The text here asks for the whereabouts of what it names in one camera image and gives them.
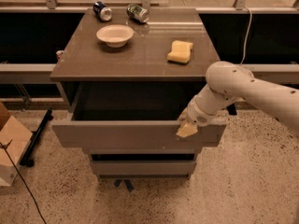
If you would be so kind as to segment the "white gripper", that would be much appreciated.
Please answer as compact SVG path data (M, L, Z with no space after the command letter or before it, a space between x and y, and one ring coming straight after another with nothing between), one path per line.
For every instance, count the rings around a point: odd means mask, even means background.
M194 96L178 117L183 121L177 130L177 136L186 138L198 132L197 126L204 127L216 117L219 109L205 97Z

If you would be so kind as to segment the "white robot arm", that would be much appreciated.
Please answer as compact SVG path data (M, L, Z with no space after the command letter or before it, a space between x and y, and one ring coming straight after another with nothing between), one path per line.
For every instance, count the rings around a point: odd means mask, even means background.
M199 127L217 124L217 113L238 98L299 132L299 90L256 78L242 65L215 62L206 70L206 85L179 116L177 136L186 138Z

